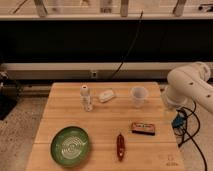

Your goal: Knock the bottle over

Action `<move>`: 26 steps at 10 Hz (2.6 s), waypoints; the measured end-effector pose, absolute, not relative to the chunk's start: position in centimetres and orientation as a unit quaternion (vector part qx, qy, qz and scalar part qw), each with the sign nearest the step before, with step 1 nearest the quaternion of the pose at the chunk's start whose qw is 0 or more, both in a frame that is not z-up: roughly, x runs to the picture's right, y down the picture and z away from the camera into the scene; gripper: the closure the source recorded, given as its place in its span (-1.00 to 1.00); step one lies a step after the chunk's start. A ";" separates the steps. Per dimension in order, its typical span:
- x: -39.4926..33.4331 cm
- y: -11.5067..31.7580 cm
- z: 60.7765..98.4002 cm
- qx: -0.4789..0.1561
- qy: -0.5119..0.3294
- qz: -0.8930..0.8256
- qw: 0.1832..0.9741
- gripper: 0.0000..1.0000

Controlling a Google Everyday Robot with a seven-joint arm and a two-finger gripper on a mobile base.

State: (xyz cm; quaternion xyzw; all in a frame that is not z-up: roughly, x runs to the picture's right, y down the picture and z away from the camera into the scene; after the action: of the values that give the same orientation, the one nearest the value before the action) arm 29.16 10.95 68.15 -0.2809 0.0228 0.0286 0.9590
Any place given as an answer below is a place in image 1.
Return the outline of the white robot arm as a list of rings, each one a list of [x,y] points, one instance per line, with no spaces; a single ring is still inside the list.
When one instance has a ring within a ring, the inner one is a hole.
[[[204,62],[194,62],[171,70],[167,75],[168,85],[162,93],[167,108],[181,108],[192,99],[213,114],[213,86],[210,67]]]

